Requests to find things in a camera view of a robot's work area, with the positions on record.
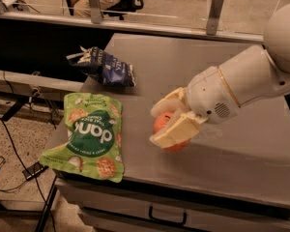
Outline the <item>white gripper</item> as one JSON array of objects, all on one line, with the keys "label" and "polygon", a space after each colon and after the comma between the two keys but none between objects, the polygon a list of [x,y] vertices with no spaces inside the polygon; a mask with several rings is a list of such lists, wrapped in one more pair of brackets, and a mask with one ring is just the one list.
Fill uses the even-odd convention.
[{"label": "white gripper", "polygon": [[[163,149],[180,144],[199,134],[201,125],[207,120],[212,124],[220,124],[237,116],[240,107],[222,70],[210,67],[196,75],[186,89],[177,88],[152,107],[153,117],[165,112],[172,112],[173,115],[166,127],[154,133],[150,141]],[[191,109],[193,112],[178,109]]]}]

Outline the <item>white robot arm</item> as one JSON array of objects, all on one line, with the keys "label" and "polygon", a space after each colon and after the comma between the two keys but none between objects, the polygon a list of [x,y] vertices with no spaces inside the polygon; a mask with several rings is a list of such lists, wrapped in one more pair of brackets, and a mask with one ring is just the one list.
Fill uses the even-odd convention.
[{"label": "white robot arm", "polygon": [[269,19],[263,43],[253,45],[219,66],[197,74],[158,101],[151,115],[172,114],[150,141],[160,148],[187,141],[205,122],[222,123],[250,103],[290,94],[290,4]]}]

